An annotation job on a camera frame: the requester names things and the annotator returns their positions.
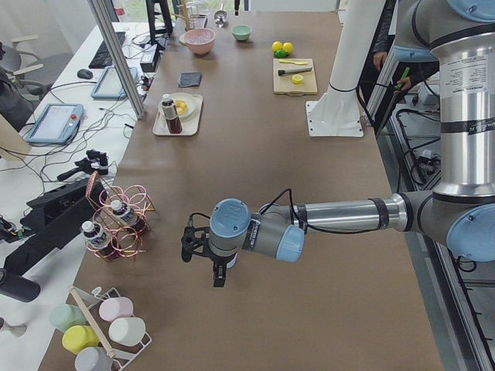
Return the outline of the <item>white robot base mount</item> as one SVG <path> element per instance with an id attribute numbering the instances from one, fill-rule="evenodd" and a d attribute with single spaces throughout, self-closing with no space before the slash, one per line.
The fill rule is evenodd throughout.
<path id="1" fill-rule="evenodd" d="M 346 10 L 329 87 L 306 103 L 312 137 L 362 137 L 356 88 L 385 7 L 385 0 L 351 1 Z"/>

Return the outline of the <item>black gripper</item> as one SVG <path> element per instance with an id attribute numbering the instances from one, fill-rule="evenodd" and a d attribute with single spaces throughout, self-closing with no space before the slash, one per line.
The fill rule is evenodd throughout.
<path id="1" fill-rule="evenodd" d="M 181 258 L 185 263 L 189 263 L 193 255 L 210 259 L 213 262 L 213 286 L 222 288 L 227 279 L 227 263 L 236 254 L 229 257 L 216 255 L 210 249 L 209 232 L 209 227 L 186 226 L 181 238 Z"/>

